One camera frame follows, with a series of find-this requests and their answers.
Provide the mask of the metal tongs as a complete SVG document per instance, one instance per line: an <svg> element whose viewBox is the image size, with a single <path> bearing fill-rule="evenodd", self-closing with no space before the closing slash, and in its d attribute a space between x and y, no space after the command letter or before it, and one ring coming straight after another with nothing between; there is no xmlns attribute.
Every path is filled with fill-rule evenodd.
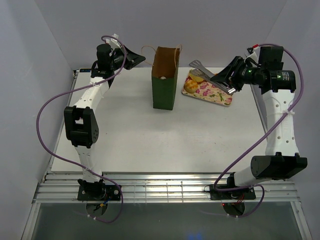
<svg viewBox="0 0 320 240"><path fill-rule="evenodd" d="M215 74L205 68L199 60L193 60L189 63L189 66L193 68L191 73L194 76L204 79L206 82L212 84L214 87L219 88L226 94L233 95L236 92L235 88L228 86L225 82L213 81L212 78L215 76Z"/></svg>

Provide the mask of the green paper bag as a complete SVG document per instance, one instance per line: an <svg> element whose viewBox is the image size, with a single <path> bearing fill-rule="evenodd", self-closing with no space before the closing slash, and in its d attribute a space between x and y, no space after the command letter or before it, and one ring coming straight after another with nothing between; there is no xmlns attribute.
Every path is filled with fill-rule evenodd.
<svg viewBox="0 0 320 240"><path fill-rule="evenodd" d="M175 48L157 47L154 49L154 59L151 70L152 106L159 110L173 110L180 54L183 49L181 44Z"/></svg>

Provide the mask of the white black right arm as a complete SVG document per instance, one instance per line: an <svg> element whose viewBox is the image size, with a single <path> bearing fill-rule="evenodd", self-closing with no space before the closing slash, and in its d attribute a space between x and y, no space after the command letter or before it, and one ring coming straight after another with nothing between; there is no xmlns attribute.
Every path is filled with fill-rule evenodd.
<svg viewBox="0 0 320 240"><path fill-rule="evenodd" d="M231 163L212 186L213 192L227 194L232 199L237 199L262 182L289 179L308 165L307 158L299 153L294 132L293 108L304 91L303 73L297 64L300 90L296 95L296 75L292 70L284 70L282 61L284 53L294 62L297 59L283 46L272 43L256 44L247 52L247 57L236 56L210 79L227 85L229 93L241 91L244 85L258 86L266 110L266 133ZM226 184L219 184L233 166L263 141L267 142L264 155L253 156L248 167L232 172Z"/></svg>

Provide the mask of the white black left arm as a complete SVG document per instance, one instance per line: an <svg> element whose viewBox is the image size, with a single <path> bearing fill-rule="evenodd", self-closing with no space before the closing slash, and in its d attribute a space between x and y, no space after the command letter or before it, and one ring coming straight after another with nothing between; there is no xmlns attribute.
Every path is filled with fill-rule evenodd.
<svg viewBox="0 0 320 240"><path fill-rule="evenodd" d="M94 144L99 137L99 127L95 110L110 89L115 71L124 67L131 70L143 61L145 57L132 52L127 47L112 47L110 44L100 44L96 48L97 60L90 69L89 88L73 105L64 109L64 126L66 138L74 146L80 164L83 165L83 177L78 180L82 192L90 199L100 200L106 196L106 185L102 172L93 162Z"/></svg>

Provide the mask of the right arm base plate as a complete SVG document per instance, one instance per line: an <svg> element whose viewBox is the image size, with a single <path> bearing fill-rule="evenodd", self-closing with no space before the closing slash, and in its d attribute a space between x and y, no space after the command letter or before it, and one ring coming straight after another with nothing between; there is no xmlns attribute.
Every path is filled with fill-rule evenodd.
<svg viewBox="0 0 320 240"><path fill-rule="evenodd" d="M210 195L211 200L255 200L256 194L253 188L245 188L234 191L215 190L213 184L208 184L203 191Z"/></svg>

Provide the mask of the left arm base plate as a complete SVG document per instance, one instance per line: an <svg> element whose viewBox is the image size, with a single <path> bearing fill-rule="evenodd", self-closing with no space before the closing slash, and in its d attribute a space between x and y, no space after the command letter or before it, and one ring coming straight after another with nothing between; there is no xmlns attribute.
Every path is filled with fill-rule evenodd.
<svg viewBox="0 0 320 240"><path fill-rule="evenodd" d="M104 192L100 196L91 196L85 192L85 189L80 186L78 188L77 198L78 201L120 201L121 194L115 185L106 185Z"/></svg>

